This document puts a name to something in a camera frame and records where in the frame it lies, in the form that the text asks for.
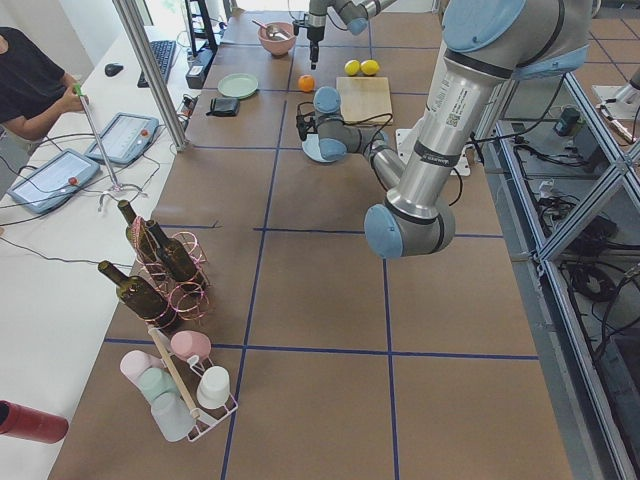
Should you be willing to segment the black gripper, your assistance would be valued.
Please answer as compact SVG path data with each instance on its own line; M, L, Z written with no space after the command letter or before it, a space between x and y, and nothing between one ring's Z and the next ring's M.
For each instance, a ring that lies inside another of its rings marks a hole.
M319 59L319 43L324 39L325 18L303 17L292 22L294 34L298 35L301 29L305 29L310 44L310 68L316 69Z
M296 129L300 140L306 140L309 134L316 133L315 109L305 111L304 106L313 106L312 102L301 102L296 105Z

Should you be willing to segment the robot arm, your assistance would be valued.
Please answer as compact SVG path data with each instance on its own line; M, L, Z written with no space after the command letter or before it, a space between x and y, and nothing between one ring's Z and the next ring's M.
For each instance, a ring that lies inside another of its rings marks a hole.
M317 90L313 114L296 118L298 133L317 133L325 162L348 153L369 161L386 190L384 202L370 207L364 220L378 256L431 254L451 242L455 218L440 194L493 90L507 80L579 68L587 58L591 8L589 1L449 2L428 103L406 160L380 129L344 120L336 89Z
M348 0L311 0L308 11L300 19L292 22L294 35L306 31L309 41L310 68L315 70L319 60L319 44L324 40L328 12L333 9L346 29L352 35L359 35L368 26L369 21L393 5L395 0L369 0L356 4Z

